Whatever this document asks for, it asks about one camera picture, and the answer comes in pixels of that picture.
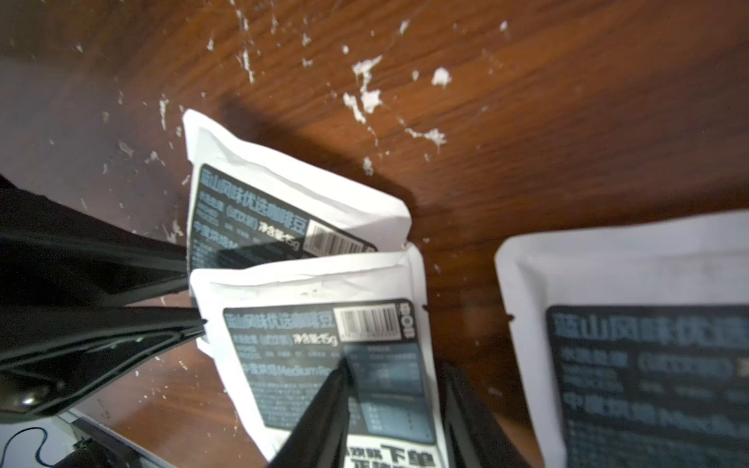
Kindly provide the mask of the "teal coffee bag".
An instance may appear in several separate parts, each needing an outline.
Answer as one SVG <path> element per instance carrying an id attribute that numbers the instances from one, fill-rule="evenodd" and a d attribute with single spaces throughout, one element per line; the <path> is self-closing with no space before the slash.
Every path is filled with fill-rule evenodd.
<path id="1" fill-rule="evenodd" d="M 344 466 L 447 465 L 417 246 L 198 269 L 190 286 L 222 384 L 267 461 L 287 456 L 305 415 L 340 408 Z"/>
<path id="2" fill-rule="evenodd" d="M 548 467 L 748 463 L 748 214 L 506 240 L 495 268 Z"/>
<path id="3" fill-rule="evenodd" d="M 412 217 L 392 195 L 244 142 L 193 109 L 183 132 L 189 270 L 397 252 L 407 242 Z"/>

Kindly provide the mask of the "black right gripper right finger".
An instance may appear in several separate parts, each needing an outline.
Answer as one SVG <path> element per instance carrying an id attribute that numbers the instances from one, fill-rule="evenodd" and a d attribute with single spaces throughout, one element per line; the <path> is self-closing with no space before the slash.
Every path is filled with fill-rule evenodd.
<path id="1" fill-rule="evenodd" d="M 441 366 L 444 429 L 450 467 L 529 467 L 455 365 Z"/>

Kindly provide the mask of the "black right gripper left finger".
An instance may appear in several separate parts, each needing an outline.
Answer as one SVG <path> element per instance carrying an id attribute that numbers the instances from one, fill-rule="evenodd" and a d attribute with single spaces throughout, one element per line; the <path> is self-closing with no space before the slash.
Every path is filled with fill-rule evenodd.
<path id="1" fill-rule="evenodd" d="M 341 359 L 268 467 L 345 466 L 350 393 L 351 373 Z"/>

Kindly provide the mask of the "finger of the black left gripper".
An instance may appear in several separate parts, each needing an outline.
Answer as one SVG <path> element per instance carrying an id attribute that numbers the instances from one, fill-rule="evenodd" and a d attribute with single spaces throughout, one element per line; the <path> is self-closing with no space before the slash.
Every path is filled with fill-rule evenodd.
<path id="1" fill-rule="evenodd" d="M 195 308 L 1 309 L 1 420 L 53 417 L 204 333 Z"/>
<path id="2" fill-rule="evenodd" d="M 188 287 L 186 249 L 1 181 L 1 303 L 117 307 Z"/>

